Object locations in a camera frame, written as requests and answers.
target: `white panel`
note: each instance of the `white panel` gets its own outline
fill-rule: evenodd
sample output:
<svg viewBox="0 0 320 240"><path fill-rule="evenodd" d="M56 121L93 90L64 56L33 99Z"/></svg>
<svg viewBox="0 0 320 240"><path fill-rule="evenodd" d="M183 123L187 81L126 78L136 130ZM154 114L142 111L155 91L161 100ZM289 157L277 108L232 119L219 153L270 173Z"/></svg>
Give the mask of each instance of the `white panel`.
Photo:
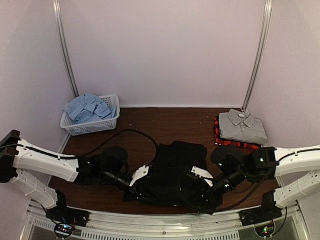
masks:
<svg viewBox="0 0 320 240"><path fill-rule="evenodd" d="M264 122L269 145L297 148L320 143L319 9L318 0L273 0L270 31L249 104ZM312 240L320 235L319 199L317 190L299 200Z"/></svg>
<svg viewBox="0 0 320 240"><path fill-rule="evenodd" d="M2 0L0 4L0 139L10 130L57 151L63 106L72 99L52 0ZM38 175L43 181L47 176ZM18 239L29 198L0 184L0 239Z"/></svg>
<svg viewBox="0 0 320 240"><path fill-rule="evenodd" d="M240 107L264 0L62 0L81 94L122 107Z"/></svg>

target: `white plastic basket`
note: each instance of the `white plastic basket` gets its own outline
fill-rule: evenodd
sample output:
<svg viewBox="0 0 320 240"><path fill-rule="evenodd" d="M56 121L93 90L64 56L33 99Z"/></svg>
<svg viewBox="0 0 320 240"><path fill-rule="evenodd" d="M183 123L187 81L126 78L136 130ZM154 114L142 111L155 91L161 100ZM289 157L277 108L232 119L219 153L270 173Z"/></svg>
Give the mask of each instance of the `white plastic basket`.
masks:
<svg viewBox="0 0 320 240"><path fill-rule="evenodd" d="M116 116L114 118L75 124L68 116L68 114L63 111L60 121L60 127L67 130L72 136L115 129L117 126L117 118L120 116L120 105L118 96L103 95L99 97L108 105L110 109L116 105Z"/></svg>

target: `light blue clothing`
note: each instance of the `light blue clothing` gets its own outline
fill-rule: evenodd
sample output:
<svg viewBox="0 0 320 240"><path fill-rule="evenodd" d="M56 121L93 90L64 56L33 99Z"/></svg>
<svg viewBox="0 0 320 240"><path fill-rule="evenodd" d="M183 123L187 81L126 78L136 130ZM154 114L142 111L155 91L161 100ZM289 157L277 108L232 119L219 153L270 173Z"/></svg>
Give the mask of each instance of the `light blue clothing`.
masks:
<svg viewBox="0 0 320 240"><path fill-rule="evenodd" d="M86 93L73 99L64 111L75 124L83 124L114 118L117 106L110 109L100 97Z"/></svg>

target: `gray polo shirt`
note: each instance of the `gray polo shirt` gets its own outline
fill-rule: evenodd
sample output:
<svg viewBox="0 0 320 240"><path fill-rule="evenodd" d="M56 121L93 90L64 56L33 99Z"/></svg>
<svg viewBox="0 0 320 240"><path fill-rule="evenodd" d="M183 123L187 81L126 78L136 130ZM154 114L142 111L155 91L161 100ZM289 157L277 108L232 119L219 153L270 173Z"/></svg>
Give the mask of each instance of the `gray polo shirt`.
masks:
<svg viewBox="0 0 320 240"><path fill-rule="evenodd" d="M268 138L260 119L248 111L231 109L219 114L220 137L244 143L264 145Z"/></svg>

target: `brown wooden surface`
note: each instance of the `brown wooden surface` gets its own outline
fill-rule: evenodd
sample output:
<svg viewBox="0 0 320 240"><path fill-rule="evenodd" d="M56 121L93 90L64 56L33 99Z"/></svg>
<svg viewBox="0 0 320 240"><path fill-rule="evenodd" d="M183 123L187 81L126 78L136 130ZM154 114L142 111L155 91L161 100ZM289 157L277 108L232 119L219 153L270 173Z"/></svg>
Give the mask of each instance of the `brown wooden surface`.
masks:
<svg viewBox="0 0 320 240"><path fill-rule="evenodd" d="M158 144L170 144L174 140L199 143L207 147L208 170L213 176L220 170L209 162L214 150L214 117L227 112L226 108L122 108L115 130L90 133L70 137L65 154L84 154L95 148L105 139L126 128L137 129L151 135ZM128 162L131 171L148 164L155 155L154 145L145 137L125 132L113 139L106 146L118 145L125 148L129 154ZM249 186L245 181L237 186L241 191ZM163 207L147 205L138 202L122 202L123 193L111 186L83 186L53 177L50 187L62 191L69 206L113 213L126 214L183 214L192 213L184 207ZM262 194L277 188L275 180L265 181L256 192L238 208L252 207L261 204ZM242 199L248 192L242 194L226 193L222 207L230 206Z"/></svg>

